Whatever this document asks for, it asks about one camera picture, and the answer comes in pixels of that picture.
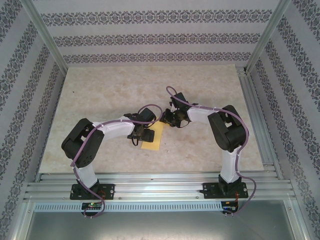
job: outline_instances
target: floral striped wallpaper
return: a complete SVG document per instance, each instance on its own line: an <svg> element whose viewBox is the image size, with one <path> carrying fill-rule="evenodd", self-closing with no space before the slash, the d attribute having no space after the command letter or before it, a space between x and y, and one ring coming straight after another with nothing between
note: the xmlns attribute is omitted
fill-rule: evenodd
<svg viewBox="0 0 320 240"><path fill-rule="evenodd" d="M252 81L286 178L311 239L320 239L320 1L293 0Z"/></svg>
<svg viewBox="0 0 320 240"><path fill-rule="evenodd" d="M69 66L244 67L278 0L35 0Z"/></svg>
<svg viewBox="0 0 320 240"><path fill-rule="evenodd" d="M0 240L35 180L64 76L18 0L0 2Z"/></svg>

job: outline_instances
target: perforated metal strip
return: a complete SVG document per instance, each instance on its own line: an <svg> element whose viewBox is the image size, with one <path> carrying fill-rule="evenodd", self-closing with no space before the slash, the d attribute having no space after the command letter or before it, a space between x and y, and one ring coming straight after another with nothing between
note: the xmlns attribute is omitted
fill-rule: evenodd
<svg viewBox="0 0 320 240"><path fill-rule="evenodd" d="M35 205L36 213L72 213L80 212L80 202L38 202ZM220 201L201 202L108 202L105 212L198 212L222 211Z"/></svg>

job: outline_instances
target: enclosure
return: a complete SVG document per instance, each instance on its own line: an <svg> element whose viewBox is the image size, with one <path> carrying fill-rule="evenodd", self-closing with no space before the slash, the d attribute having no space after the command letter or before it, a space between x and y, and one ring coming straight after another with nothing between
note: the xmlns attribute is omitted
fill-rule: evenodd
<svg viewBox="0 0 320 240"><path fill-rule="evenodd" d="M0 4L0 239L320 239L319 0ZM223 156L190 122L165 125L156 151L102 143L92 165L113 199L84 219L63 140L82 118L171 108L166 86L236 108L252 200L232 217L234 199L204 197Z"/></svg>

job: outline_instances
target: robotic arm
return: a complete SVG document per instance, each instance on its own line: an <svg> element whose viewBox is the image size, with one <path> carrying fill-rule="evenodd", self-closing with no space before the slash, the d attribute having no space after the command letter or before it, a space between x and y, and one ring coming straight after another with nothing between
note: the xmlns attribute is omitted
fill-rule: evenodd
<svg viewBox="0 0 320 240"><path fill-rule="evenodd" d="M72 186L70 199L100 199L103 210L94 217L104 211L104 200L112 200L115 189L114 184L100 184L92 166L92 161L102 141L127 136L135 146L138 144L135 144L134 140L153 142L154 131L148 129L148 125L159 120L177 128L185 127L181 126L183 121L210 124L216 143L222 149L222 170L218 182L203 183L203 190L200 192L204 194L205 199L230 199L235 196L237 199L248 198L247 187L242 182L242 178L249 179L254 183L254 190L244 206L254 196L257 186L255 181L250 177L242 176L238 171L241 150L247 144L249 132L235 108L232 105L218 109L200 106L196 103L190 104L181 92L175 92L173 95L168 88L173 88L167 87L167 91L171 95L171 109L166 109L164 113L159 106L149 104L142 107L138 113L128 113L108 122L90 122L83 118L63 141L61 147L66 156L72 159L70 166L77 178L77 184ZM158 107L161 111L161 118L156 119L154 113L145 108L148 106ZM231 211L225 210L224 213L231 213Z"/></svg>
<svg viewBox="0 0 320 240"><path fill-rule="evenodd" d="M153 142L155 132L148 129L148 124L154 123L155 119L155 114L148 108L138 113L125 114L105 123L81 119L61 145L65 155L73 160L71 167L78 182L72 186L70 198L72 200L96 199L96 196L86 189L88 188L105 199L113 199L114 186L100 184L92 165L102 141L127 136L128 139L132 139L132 142L134 140ZM106 187L111 188L109 191L111 194L105 193L103 188Z"/></svg>
<svg viewBox="0 0 320 240"><path fill-rule="evenodd" d="M246 131L236 117L224 112L227 111L240 117L236 109L232 105L217 110L202 107L196 103L189 104L181 92L172 95L170 105L171 109L165 110L160 119L161 122L177 128L181 128L183 121L188 124L189 122L210 124L215 141L222 149L222 170L219 175L218 189L211 189L211 194L204 194L205 198L209 195L215 198L218 196L226 198L235 196L235 192L242 193L241 190L245 188L245 183L241 182L236 164L237 155L238 161L241 160L241 153L238 154L238 151L246 141ZM248 193L241 194L241 197L247 198Z"/></svg>

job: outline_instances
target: orange wire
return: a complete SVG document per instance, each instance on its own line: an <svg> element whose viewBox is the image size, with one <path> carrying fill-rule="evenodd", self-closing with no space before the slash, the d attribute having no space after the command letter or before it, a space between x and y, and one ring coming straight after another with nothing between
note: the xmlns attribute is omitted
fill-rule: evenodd
<svg viewBox="0 0 320 240"><path fill-rule="evenodd" d="M236 191L235 192L235 201L234 202L237 202L237 204L236 204L236 208L239 206L239 194L238 194L238 192Z"/></svg>
<svg viewBox="0 0 320 240"><path fill-rule="evenodd" d="M98 193L102 193L103 194L102 199L105 200L106 193L104 191L102 191L102 190L98 191Z"/></svg>

